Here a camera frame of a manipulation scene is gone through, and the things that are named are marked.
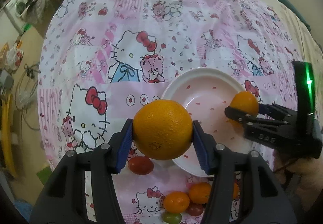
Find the right hand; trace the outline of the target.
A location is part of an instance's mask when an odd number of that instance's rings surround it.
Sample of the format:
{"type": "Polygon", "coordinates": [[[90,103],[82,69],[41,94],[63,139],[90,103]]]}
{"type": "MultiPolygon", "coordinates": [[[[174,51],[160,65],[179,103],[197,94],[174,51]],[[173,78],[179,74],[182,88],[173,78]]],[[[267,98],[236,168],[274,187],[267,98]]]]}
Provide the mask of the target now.
{"type": "Polygon", "coordinates": [[[320,158],[291,158],[286,154],[274,151],[274,174],[280,184],[287,180],[286,172],[301,176],[295,194],[300,198],[302,208],[308,211],[322,191],[322,153],[320,158]]]}

